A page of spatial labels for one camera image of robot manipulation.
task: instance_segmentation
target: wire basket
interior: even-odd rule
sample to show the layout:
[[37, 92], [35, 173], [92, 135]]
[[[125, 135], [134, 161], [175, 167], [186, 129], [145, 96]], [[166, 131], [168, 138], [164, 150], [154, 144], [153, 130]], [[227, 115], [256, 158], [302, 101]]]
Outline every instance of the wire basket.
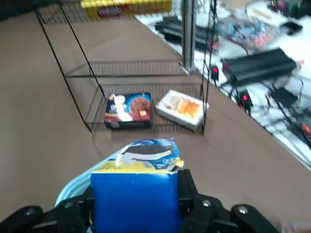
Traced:
[[104, 114], [106, 111], [106, 101], [111, 94], [128, 94], [128, 93], [150, 93], [151, 94], [151, 128], [138, 129], [150, 132], [187, 132], [188, 130], [180, 125], [168, 121], [156, 114], [156, 104], [163, 98], [169, 90], [182, 92], [186, 95], [201, 98], [202, 85], [200, 83], [151, 83], [151, 84], [122, 84], [122, 85], [102, 85], [104, 96], [98, 106], [91, 106], [94, 112], [94, 119], [91, 120], [90, 115], [87, 116], [87, 125], [91, 131], [107, 130], [104, 124]]
[[[207, 0], [197, 1], [197, 13], [206, 13]], [[85, 23], [181, 15], [181, 0], [33, 0], [32, 3], [45, 24], [67, 23], [67, 19], [70, 23]]]
[[[97, 61], [90, 62], [97, 78], [186, 76], [179, 60]], [[69, 71], [67, 78], [87, 78], [92, 72], [87, 63]]]

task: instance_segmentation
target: black metal rod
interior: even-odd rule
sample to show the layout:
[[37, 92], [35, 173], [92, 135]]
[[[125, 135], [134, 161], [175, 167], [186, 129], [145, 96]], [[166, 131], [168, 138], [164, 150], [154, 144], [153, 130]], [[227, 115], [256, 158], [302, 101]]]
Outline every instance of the black metal rod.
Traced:
[[50, 48], [51, 48], [51, 50], [52, 50], [52, 53], [53, 53], [54, 58], [55, 58], [55, 60], [56, 60], [56, 62], [57, 62], [57, 65], [58, 65], [58, 67], [59, 67], [59, 69], [60, 69], [60, 72], [61, 72], [62, 75], [63, 75], [63, 78], [64, 78], [64, 80], [65, 80], [65, 83], [66, 83], [66, 85], [67, 85], [67, 88], [68, 88], [68, 90], [69, 90], [69, 92], [70, 92], [70, 95], [71, 95], [71, 97], [72, 97], [72, 99], [73, 99], [73, 102], [74, 102], [74, 104], [76, 105], [76, 108], [77, 108], [77, 110], [78, 110], [78, 112], [79, 112], [80, 118], [81, 118], [81, 120], [83, 121], [83, 123], [85, 124], [85, 126], [87, 127], [87, 129], [88, 129], [89, 131], [91, 131], [91, 129], [89, 128], [89, 126], [86, 124], [86, 122], [85, 122], [84, 119], [83, 119], [83, 116], [82, 116], [82, 113], [81, 113], [81, 111], [80, 111], [80, 109], [79, 109], [78, 103], [77, 103], [77, 101], [75, 100], [75, 98], [74, 98], [74, 96], [73, 96], [73, 93], [72, 93], [72, 91], [71, 91], [71, 88], [70, 88], [70, 86], [69, 86], [69, 83], [68, 83], [68, 81], [67, 81], [67, 79], [66, 79], [66, 77], [65, 77], [64, 71], [63, 71], [63, 69], [62, 69], [62, 67], [61, 67], [61, 65], [60, 65], [60, 63], [59, 63], [58, 57], [57, 57], [57, 55], [56, 55], [56, 53], [55, 53], [55, 50], [54, 50], [53, 45], [52, 45], [52, 43], [51, 43], [51, 41], [50, 41], [50, 38], [49, 38], [49, 36], [48, 36], [48, 34], [47, 34], [47, 32], [46, 32], [44, 26], [43, 26], [43, 23], [42, 23], [42, 21], [40, 20], [40, 14], [39, 14], [39, 12], [38, 12], [37, 10], [35, 11], [35, 15], [36, 15], [36, 17], [37, 17], [37, 19], [38, 19], [38, 21], [39, 21], [39, 23], [40, 23], [40, 26], [41, 26], [41, 28], [42, 28], [42, 30], [43, 30], [43, 33], [44, 33], [44, 35], [45, 35], [45, 37], [46, 37], [46, 39], [47, 39], [47, 41], [48, 41], [48, 44], [49, 44], [49, 46], [50, 46]]
[[206, 43], [206, 48], [204, 50], [202, 84], [201, 84], [202, 85], [201, 95], [202, 95], [202, 101], [203, 101], [203, 117], [204, 117], [204, 119], [202, 120], [202, 135], [204, 135], [206, 115], [207, 115], [207, 107], [206, 107], [206, 104], [204, 105], [204, 103], [207, 102], [207, 101], [205, 101], [205, 96], [204, 96], [204, 82], [205, 82], [204, 73], [205, 73], [205, 68], [207, 69], [207, 73], [208, 73], [208, 67], [206, 64], [206, 54], [207, 54], [208, 42], [209, 42], [209, 24], [210, 24], [211, 11], [212, 11], [211, 4], [209, 4], [209, 13], [208, 13], [208, 20], [207, 20], [207, 27], [206, 27], [206, 42], [207, 43]]
[[[97, 78], [137, 78], [137, 77], [144, 77], [144, 78], [154, 78], [154, 77], [176, 77], [176, 76], [188, 76], [188, 74], [100, 74], [96, 75]], [[89, 74], [81, 74], [81, 75], [65, 75], [66, 78], [92, 78]]]
[[[214, 9], [212, 10], [213, 12], [213, 26], [212, 26], [212, 31], [211, 31], [211, 43], [209, 46], [209, 61], [208, 61], [208, 68], [207, 68], [207, 89], [206, 89], [206, 103], [208, 102], [208, 90], [209, 90], [209, 74], [210, 74], [210, 67], [211, 67], [211, 60], [212, 60], [212, 50], [213, 50], [213, 43], [214, 43], [214, 33], [215, 33], [215, 22], [216, 22], [216, 10], [217, 10], [217, 0], [214, 0]], [[206, 124], [206, 115], [207, 113], [205, 112], [205, 119], [204, 119], [204, 125]]]
[[104, 94], [104, 91], [103, 91], [103, 89], [102, 89], [102, 86], [99, 84], [99, 82], [98, 82], [98, 80], [97, 80], [97, 78], [96, 78], [96, 75], [95, 75], [95, 73], [94, 73], [94, 71], [93, 71], [93, 68], [91, 67], [90, 62], [88, 61], [88, 58], [87, 58], [87, 56], [86, 56], [86, 53], [84, 52], [84, 50], [83, 50], [83, 48], [82, 48], [82, 45], [81, 45], [81, 43], [80, 43], [80, 41], [79, 41], [79, 39], [78, 39], [76, 33], [74, 32], [74, 29], [72, 28], [72, 25], [70, 24], [70, 21], [68, 20], [68, 17], [67, 17], [67, 15], [66, 15], [66, 13], [65, 13], [65, 11], [64, 11], [64, 9], [63, 9], [63, 7], [62, 7], [61, 5], [60, 5], [60, 9], [61, 9], [61, 11], [62, 11], [63, 14], [64, 14], [64, 17], [65, 17], [65, 19], [66, 19], [66, 21], [67, 21], [67, 24], [69, 25], [70, 30], [71, 30], [71, 32], [72, 32], [74, 38], [76, 39], [76, 41], [77, 41], [77, 43], [78, 43], [78, 45], [79, 45], [79, 47], [80, 47], [80, 49], [81, 49], [81, 52], [83, 53], [83, 56], [84, 56], [84, 58], [85, 58], [85, 60], [86, 60], [86, 62], [87, 62], [87, 64], [88, 64], [88, 66], [89, 66], [90, 71], [92, 72], [92, 75], [93, 75], [93, 77], [94, 77], [94, 79], [95, 79], [95, 81], [96, 81], [96, 83], [97, 83], [99, 89], [101, 90], [102, 95], [105, 97], [105, 94]]
[[99, 89], [99, 88], [96, 88], [95, 94], [94, 94], [94, 96], [93, 96], [93, 99], [92, 99], [91, 104], [90, 104], [90, 106], [89, 106], [89, 109], [88, 109], [88, 111], [87, 111], [87, 114], [86, 114], [86, 121], [87, 121], [87, 119], [88, 119], [89, 114], [91, 113], [91, 109], [92, 109], [93, 103], [94, 103], [94, 101], [95, 101], [95, 97], [96, 97], [96, 95], [97, 95], [98, 89]]
[[96, 130], [96, 129], [94, 128], [94, 125], [98, 123], [98, 122], [96, 122], [96, 118], [97, 118], [98, 114], [101, 113], [101, 112], [103, 111], [103, 101], [104, 101], [104, 100], [105, 100], [105, 98], [102, 96], [102, 97], [101, 97], [101, 101], [99, 102], [98, 108], [97, 108], [96, 113], [95, 113], [94, 118], [93, 118], [92, 128], [91, 128], [92, 131], [93, 131], [93, 130]]

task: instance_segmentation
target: blue cardboard box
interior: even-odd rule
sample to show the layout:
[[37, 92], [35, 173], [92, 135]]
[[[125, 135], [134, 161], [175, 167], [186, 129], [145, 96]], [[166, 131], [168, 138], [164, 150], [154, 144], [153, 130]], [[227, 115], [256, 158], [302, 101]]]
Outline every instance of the blue cardboard box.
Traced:
[[180, 225], [173, 139], [138, 140], [91, 175], [96, 233], [173, 233]]

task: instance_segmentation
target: black box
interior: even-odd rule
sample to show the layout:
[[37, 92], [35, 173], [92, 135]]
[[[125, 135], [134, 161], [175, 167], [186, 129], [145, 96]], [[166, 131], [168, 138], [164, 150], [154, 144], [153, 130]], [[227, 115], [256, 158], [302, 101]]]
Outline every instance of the black box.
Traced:
[[111, 129], [150, 128], [150, 93], [112, 94], [104, 123]]
[[223, 73], [231, 85], [241, 86], [290, 75], [297, 67], [281, 49], [246, 57], [223, 59]]

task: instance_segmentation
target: black electronic device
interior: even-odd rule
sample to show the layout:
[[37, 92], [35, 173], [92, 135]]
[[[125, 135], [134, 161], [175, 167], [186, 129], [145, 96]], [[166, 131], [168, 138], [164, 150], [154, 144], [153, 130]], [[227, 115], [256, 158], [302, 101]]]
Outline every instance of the black electronic device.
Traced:
[[268, 8], [286, 17], [297, 19], [311, 15], [310, 0], [270, 0]]
[[[181, 44], [182, 41], [182, 22], [177, 17], [163, 17], [161, 22], [155, 24], [155, 29], [164, 35], [165, 39], [172, 43]], [[209, 36], [207, 37], [207, 28], [196, 26], [195, 31], [195, 48], [200, 51], [206, 51], [210, 49], [208, 41], [211, 38], [211, 30], [209, 30]], [[218, 36], [215, 34], [213, 39], [213, 52], [218, 52]]]
[[216, 65], [212, 65], [211, 66], [211, 70], [210, 70], [210, 78], [214, 81], [218, 81], [219, 80], [219, 69]]
[[228, 83], [234, 86], [288, 76], [297, 66], [296, 62], [281, 49], [240, 58], [222, 59], [222, 63], [223, 73]]
[[291, 22], [291, 21], [281, 24], [280, 27], [286, 29], [287, 35], [295, 35], [298, 32], [300, 32], [303, 28], [301, 25], [296, 24], [296, 23]]
[[[178, 171], [178, 203], [182, 218], [179, 233], [278, 233], [251, 205], [234, 205], [227, 210], [217, 198], [199, 194], [188, 169]], [[93, 208], [88, 188], [83, 195], [63, 200], [46, 213], [38, 206], [23, 207], [0, 222], [0, 232], [85, 233], [89, 227], [93, 229]]]
[[311, 142], [311, 110], [306, 109], [295, 117], [296, 121], [289, 130], [305, 143]]
[[245, 110], [249, 110], [251, 107], [253, 107], [253, 102], [246, 89], [239, 91], [238, 105]]
[[284, 108], [290, 108], [296, 103], [298, 97], [289, 92], [284, 87], [274, 89], [270, 92], [270, 96], [283, 105]]

